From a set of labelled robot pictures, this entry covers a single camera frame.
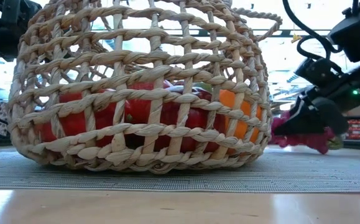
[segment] gray mat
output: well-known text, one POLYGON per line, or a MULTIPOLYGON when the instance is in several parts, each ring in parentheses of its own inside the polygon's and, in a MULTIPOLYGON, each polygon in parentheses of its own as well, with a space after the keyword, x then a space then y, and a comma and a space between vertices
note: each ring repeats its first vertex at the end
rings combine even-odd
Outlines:
POLYGON ((360 155, 269 151, 251 165, 235 170, 153 175, 70 171, 40 166, 16 152, 1 152, 0 189, 360 192, 360 155))

